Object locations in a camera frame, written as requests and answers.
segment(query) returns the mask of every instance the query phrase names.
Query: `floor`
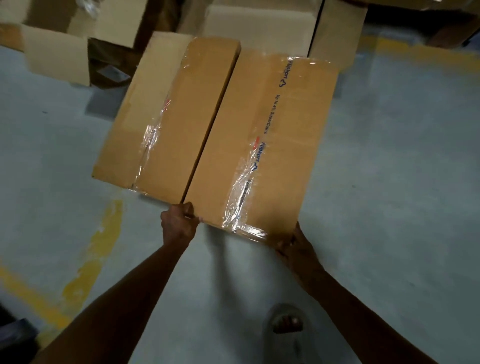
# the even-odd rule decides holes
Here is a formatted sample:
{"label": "floor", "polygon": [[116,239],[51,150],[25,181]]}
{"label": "floor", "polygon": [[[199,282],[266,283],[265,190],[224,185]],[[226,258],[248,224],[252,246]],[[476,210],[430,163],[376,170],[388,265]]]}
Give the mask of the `floor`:
{"label": "floor", "polygon": [[[398,332],[439,363],[477,363],[480,79],[417,61],[361,52],[340,77],[299,220]],[[167,207],[90,178],[111,125],[92,89],[5,48],[0,85],[0,301],[48,342],[162,244]],[[309,316],[324,363],[359,362],[272,251],[201,226],[131,362],[259,363],[280,302]]]}

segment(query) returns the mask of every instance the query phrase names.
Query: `concrete floor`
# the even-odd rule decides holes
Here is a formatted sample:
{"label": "concrete floor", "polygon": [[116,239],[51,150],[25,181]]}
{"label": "concrete floor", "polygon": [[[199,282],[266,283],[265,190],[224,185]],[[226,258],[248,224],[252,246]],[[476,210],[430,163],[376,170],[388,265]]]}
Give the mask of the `concrete floor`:
{"label": "concrete floor", "polygon": [[[90,178],[111,124],[85,114],[92,94],[0,48],[0,301],[44,331],[61,324],[40,298],[77,313],[64,288],[112,201],[121,233],[84,305],[162,244],[163,203]],[[357,55],[300,214],[326,269],[439,363],[480,362],[479,99],[478,75]],[[325,363],[358,362],[273,252],[201,226],[132,363],[260,363],[262,322],[280,302],[310,317]]]}

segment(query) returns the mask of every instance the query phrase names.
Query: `person's left hand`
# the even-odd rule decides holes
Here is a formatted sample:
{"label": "person's left hand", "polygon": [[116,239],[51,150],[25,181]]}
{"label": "person's left hand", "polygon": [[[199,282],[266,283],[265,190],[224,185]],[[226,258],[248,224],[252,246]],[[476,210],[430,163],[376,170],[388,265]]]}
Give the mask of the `person's left hand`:
{"label": "person's left hand", "polygon": [[160,214],[163,244],[188,244],[192,241],[201,219],[194,215],[191,202],[172,205]]}

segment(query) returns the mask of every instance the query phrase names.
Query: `gray floor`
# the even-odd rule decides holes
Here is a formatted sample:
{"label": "gray floor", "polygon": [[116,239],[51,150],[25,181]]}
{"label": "gray floor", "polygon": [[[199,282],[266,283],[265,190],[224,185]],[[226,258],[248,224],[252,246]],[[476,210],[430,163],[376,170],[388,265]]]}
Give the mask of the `gray floor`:
{"label": "gray floor", "polygon": [[[112,199],[121,235],[85,304],[162,244],[164,204],[90,178],[111,124],[85,114],[92,94],[0,48],[1,262],[54,303]],[[480,362],[479,99],[478,75],[358,55],[300,214],[327,270],[439,363]],[[48,328],[7,290],[0,301]],[[279,302],[310,317],[325,363],[358,362],[271,251],[202,226],[132,363],[260,363]]]}

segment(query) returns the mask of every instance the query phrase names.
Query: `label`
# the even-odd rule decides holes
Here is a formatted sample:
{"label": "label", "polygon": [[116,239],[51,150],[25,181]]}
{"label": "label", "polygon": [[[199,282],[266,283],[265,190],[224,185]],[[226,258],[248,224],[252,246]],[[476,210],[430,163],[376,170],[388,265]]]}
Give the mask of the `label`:
{"label": "label", "polygon": [[97,71],[102,76],[112,80],[113,82],[120,83],[130,79],[126,73],[120,71],[118,68],[113,67],[111,64]]}

